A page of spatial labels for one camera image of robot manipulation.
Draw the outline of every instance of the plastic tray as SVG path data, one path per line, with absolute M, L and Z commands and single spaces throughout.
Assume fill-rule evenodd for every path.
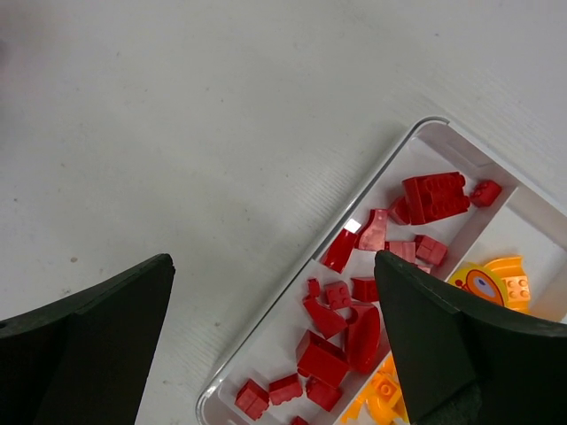
M 343 274 L 336 274 L 319 263 L 338 232 L 343 227 L 355 230 L 364 225 L 372 208 L 387 208 L 402 194 L 402 180 L 455 170 L 467 179 L 465 193 L 478 181 L 492 179 L 503 187 L 502 194 L 488 208 L 472 206 L 465 214 L 424 226 L 397 226 L 390 221 L 387 239 L 413 240 L 414 235 L 424 233 L 447 244 L 449 253 L 445 263 L 431 271 L 442 280 L 463 261 L 484 264 L 494 258 L 520 254 L 524 256 L 524 270 L 530 278 L 532 313 L 560 321 L 567 312 L 567 288 L 563 284 L 567 279 L 567 217 L 543 190 L 473 134 L 449 120 L 427 118 L 416 123 L 362 182 L 328 230 L 283 280 L 258 320 L 221 360 L 199 397 L 196 409 L 199 423 L 287 425 L 296 415 L 311 425 L 340 423 L 342 413 L 374 373 L 349 373 L 341 384 L 344 396 L 330 413 L 304 395 L 271 406 L 258 421 L 252 421 L 234 406 L 235 396 L 250 377 L 267 388 L 269 382 L 296 371 L 295 348 L 305 329 L 313 329 L 301 304 L 307 292 L 307 278 L 316 277 L 323 285 L 338 279 L 350 284 L 350 277 L 372 276 L 374 252 L 354 250 Z M 389 348 L 383 332 L 381 358 Z M 363 408 L 358 421 L 349 423 L 374 422 Z

